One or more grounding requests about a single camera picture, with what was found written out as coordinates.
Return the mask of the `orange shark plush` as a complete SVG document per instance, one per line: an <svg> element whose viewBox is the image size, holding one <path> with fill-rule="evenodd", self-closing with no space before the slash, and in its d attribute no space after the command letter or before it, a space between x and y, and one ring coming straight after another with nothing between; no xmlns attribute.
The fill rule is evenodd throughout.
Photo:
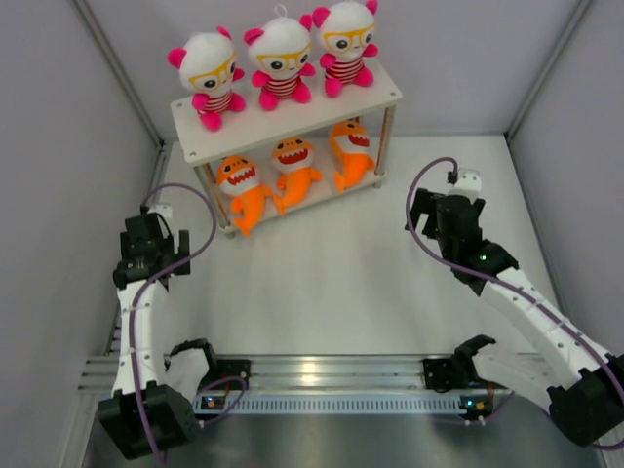
<svg viewBox="0 0 624 468"><path fill-rule="evenodd" d="M225 157L219 165L217 185L230 199L230 211L240 232L250 237L262 220L266 201L272 197L271 188L260 176L257 163L243 155Z"/></svg>
<svg viewBox="0 0 624 468"><path fill-rule="evenodd" d="M301 203L314 181L323 179L323 174L314 166L315 149L312 143L301 136L291 136L278 141L271 154L271 164L279 173L273 202L280 216L288 208Z"/></svg>
<svg viewBox="0 0 624 468"><path fill-rule="evenodd" d="M339 163L334 181L339 193L361 182L365 174L375 168L369 155L371 137L369 132L353 120L336 123L329 134L331 154Z"/></svg>

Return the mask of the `white pink striped plush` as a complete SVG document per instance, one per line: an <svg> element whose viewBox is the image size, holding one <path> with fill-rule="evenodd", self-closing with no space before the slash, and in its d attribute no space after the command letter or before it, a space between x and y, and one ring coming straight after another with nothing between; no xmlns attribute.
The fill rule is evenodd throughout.
<svg viewBox="0 0 624 468"><path fill-rule="evenodd" d="M279 16L245 32L248 56L255 66L252 85L259 89L258 102L265 111L277 108L284 99L307 103L312 94L303 81L316 74L310 62L313 19L303 14L298 19Z"/></svg>
<svg viewBox="0 0 624 468"><path fill-rule="evenodd" d="M365 59L378 54L373 43L378 8L378 1L341 1L314 9L312 20L323 49L319 64L329 98L338 97L346 85L367 88L374 83Z"/></svg>
<svg viewBox="0 0 624 468"><path fill-rule="evenodd" d="M243 96L233 90L245 72L237 65L231 33L224 26L193 34L183 46L169 50L167 61L177 70L181 86L192 94L192 108L206 130L218 131L224 112L246 109Z"/></svg>

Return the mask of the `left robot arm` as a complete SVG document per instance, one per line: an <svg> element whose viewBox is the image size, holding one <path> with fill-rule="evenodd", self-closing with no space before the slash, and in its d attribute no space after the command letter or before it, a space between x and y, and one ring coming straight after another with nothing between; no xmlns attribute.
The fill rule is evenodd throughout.
<svg viewBox="0 0 624 468"><path fill-rule="evenodd" d="M204 338L164 347L169 280L187 275L189 234L173 236L161 214L130 217L120 235L121 259L112 273L121 312L118 366L97 420L128 460L190 443L199 432L193 412L198 389L219 381L220 366Z"/></svg>

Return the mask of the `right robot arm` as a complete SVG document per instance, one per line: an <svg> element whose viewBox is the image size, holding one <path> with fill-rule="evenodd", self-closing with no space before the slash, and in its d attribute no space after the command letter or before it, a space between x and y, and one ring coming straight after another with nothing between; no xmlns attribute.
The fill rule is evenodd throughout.
<svg viewBox="0 0 624 468"><path fill-rule="evenodd" d="M501 245L479 224L485 202L463 193L411 189L406 229L425 253L505 317L533 347L537 362L509 351L497 339L477 335L458 345L450 360L468 387L492 382L534 403L577 446L604 451L600 438L623 423L623 358L589 338L564 316Z"/></svg>

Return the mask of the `white two-tier shelf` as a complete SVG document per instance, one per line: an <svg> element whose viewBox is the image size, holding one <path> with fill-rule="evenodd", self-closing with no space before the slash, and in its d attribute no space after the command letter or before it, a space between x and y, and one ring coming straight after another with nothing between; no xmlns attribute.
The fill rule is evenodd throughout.
<svg viewBox="0 0 624 468"><path fill-rule="evenodd" d="M240 232L234 223L237 216L231 212L229 199L216 181L218 165L230 155L241 155L256 162L259 180L275 187L279 174L270 161L274 145L287 137L309 140L315 151L313 167L323 174L323 179L312 184L308 195L299 204L287 209L290 215L341 195L334 182L339 165L332 157L329 145L331 127L347 119L358 121L368 114L382 111L380 139L370 141L369 155L374 164L360 183L345 188L344 192L381 186L394 115L403 94L378 60L370 59L368 67L375 75L369 88L348 85L339 97L327 97L322 77L317 75L310 83L310 102L300 104L286 99L273 111L265 111L259 105L259 89L249 80L240 81L234 90L244 96L247 107L240 113L226 112L223 127L214 133L202 126L190 97L171 103L184 161L215 204L219 229L225 236L231 238Z"/></svg>

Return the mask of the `aluminium mounting rail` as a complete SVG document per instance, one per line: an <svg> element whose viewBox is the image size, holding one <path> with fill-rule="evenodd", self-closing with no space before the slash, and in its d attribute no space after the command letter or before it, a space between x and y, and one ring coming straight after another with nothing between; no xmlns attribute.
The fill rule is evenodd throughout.
<svg viewBox="0 0 624 468"><path fill-rule="evenodd" d="M477 378L462 376L446 355L221 356L199 388L207 393L210 383L231 376L258 393L481 391L490 382L518 391L554 384L545 361L532 354L497 354L485 364L488 375Z"/></svg>

